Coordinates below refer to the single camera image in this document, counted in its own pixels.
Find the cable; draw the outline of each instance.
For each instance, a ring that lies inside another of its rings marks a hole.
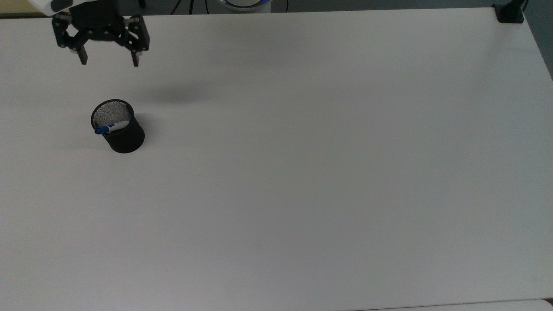
[[[173,11],[171,11],[171,14],[169,14],[169,15],[175,14],[175,11],[176,11],[176,9],[179,7],[180,2],[181,2],[181,0],[179,0],[179,1],[176,3],[175,8],[173,9]]]
[[[194,8],[194,0],[190,0],[190,6],[188,7],[188,15],[192,15],[193,8]]]

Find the mesh cup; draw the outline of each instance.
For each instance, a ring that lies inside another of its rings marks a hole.
[[[129,103],[123,100],[105,101],[94,109],[90,118],[94,129],[121,121],[129,121],[129,124],[125,128],[102,136],[115,152],[133,152],[144,142],[144,130],[134,118],[134,110]]]

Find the white table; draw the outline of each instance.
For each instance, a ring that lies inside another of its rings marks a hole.
[[[0,309],[301,310],[553,296],[553,83],[493,9],[0,20]],[[146,132],[117,154],[112,98]]]

